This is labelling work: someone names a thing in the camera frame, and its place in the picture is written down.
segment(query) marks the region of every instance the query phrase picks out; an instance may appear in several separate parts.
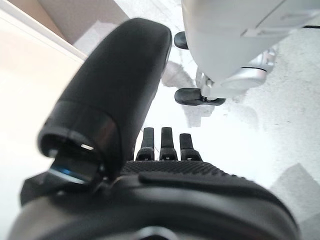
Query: black robotic finger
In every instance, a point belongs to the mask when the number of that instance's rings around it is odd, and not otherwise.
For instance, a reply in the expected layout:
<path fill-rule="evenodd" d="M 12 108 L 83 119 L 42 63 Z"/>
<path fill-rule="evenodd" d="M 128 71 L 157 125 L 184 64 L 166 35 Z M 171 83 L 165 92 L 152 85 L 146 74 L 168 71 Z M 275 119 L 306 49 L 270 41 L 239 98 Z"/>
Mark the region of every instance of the black robotic finger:
<path fill-rule="evenodd" d="M 146 127 L 143 130 L 141 149 L 138 151 L 136 161 L 155 160 L 155 130 L 153 127 Z"/>
<path fill-rule="evenodd" d="M 186 33 L 184 31 L 178 32 L 174 36 L 174 45 L 179 49 L 189 49 L 186 39 Z"/>
<path fill-rule="evenodd" d="M 180 134 L 181 161 L 202 161 L 198 151 L 194 149 L 191 135 L 188 133 Z"/>
<path fill-rule="evenodd" d="M 159 160 L 178 160 L 171 127 L 163 127 L 161 129 L 161 149 Z"/>

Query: black rubber grip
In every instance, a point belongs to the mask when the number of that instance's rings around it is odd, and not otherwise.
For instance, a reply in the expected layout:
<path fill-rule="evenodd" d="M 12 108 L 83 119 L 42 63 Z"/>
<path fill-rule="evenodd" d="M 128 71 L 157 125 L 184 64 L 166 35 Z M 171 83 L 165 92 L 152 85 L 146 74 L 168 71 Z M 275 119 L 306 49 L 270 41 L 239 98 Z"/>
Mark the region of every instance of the black rubber grip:
<path fill-rule="evenodd" d="M 39 133 L 40 151 L 54 157 L 67 141 L 89 145 L 115 178 L 133 159 L 171 45 L 171 32 L 162 24 L 135 18 L 117 27 L 62 93 Z"/>

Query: concrete floor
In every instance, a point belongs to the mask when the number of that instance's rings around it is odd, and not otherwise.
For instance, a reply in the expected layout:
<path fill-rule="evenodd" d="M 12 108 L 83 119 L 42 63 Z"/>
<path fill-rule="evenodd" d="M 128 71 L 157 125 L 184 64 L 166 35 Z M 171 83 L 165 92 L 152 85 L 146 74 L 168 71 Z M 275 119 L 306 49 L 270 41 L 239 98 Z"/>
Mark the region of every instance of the concrete floor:
<path fill-rule="evenodd" d="M 40 3 L 67 40 L 87 54 L 128 18 L 163 23 L 173 35 L 184 30 L 178 0 Z M 173 128 L 177 148 L 179 134 L 191 133 L 204 161 L 271 189 L 292 210 L 305 240 L 320 234 L 319 42 L 320 30 L 297 31 L 280 43 L 276 67 L 263 86 L 219 107 L 175 103 L 178 88 L 195 85 L 197 66 L 188 51 L 173 47 L 144 123 L 155 128 L 157 149 L 161 127 Z"/>

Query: beige wall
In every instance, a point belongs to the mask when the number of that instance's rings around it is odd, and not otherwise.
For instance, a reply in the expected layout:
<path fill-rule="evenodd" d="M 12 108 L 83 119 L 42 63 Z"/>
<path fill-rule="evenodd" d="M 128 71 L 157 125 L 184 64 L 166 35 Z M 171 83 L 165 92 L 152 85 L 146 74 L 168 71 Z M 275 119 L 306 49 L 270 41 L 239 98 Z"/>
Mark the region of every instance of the beige wall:
<path fill-rule="evenodd" d="M 9 0 L 9 2 L 37 20 L 42 25 L 46 26 L 61 38 L 65 39 L 59 28 L 56 26 L 38 0 Z"/>
<path fill-rule="evenodd" d="M 20 211 L 24 179 L 52 162 L 38 152 L 37 134 L 82 63 L 0 9 L 0 239 Z"/>

